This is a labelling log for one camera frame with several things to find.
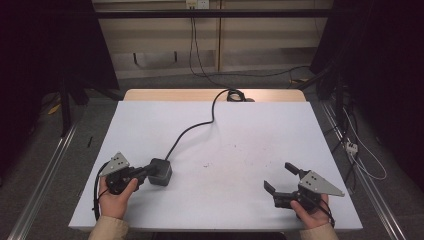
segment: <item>gray metal plate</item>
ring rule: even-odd
[[[122,155],[121,152],[115,154],[113,158],[110,159],[109,163],[103,169],[103,171],[99,174],[100,177],[109,175],[126,167],[129,167],[130,163],[127,159]]]
[[[306,176],[299,182],[299,185],[314,193],[325,193],[328,195],[344,197],[344,193],[340,189],[314,171],[310,171],[306,174]]]

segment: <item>hand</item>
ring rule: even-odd
[[[125,212],[127,211],[128,199],[131,194],[137,188],[137,179],[131,179],[128,186],[120,195],[113,195],[107,189],[106,185],[106,177],[100,178],[100,186],[99,186],[99,204],[102,212],[102,216],[113,217],[117,219],[123,219]]]
[[[325,201],[328,204],[328,195],[321,194],[322,201]],[[325,203],[321,201],[320,205],[322,208],[328,211],[328,207]],[[329,222],[328,216],[322,212],[320,209],[317,209],[316,212],[309,214],[297,201],[290,202],[291,207],[302,220],[305,225],[305,229],[312,229],[316,227],[320,227]]]

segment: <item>electrical outlet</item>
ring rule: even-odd
[[[197,9],[209,9],[209,0],[197,0]]]
[[[197,0],[186,0],[187,9],[197,9]]]

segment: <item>beige sleeve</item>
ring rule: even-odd
[[[333,227],[327,223],[317,228],[300,231],[302,240],[338,240]]]
[[[100,216],[99,220],[91,231],[89,240],[118,240],[125,239],[128,232],[128,223],[112,218]]]

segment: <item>white table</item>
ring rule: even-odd
[[[69,224],[95,225],[93,186],[101,165],[118,151],[132,166],[164,158],[187,127],[211,119],[211,102],[120,102]],[[216,122],[189,131],[169,160],[167,187],[147,180],[129,201],[125,220],[141,231],[287,231],[301,229],[294,212],[274,207],[264,180],[297,190],[291,162],[347,190],[308,102],[217,102]],[[336,230],[362,225],[348,194],[330,197]]]

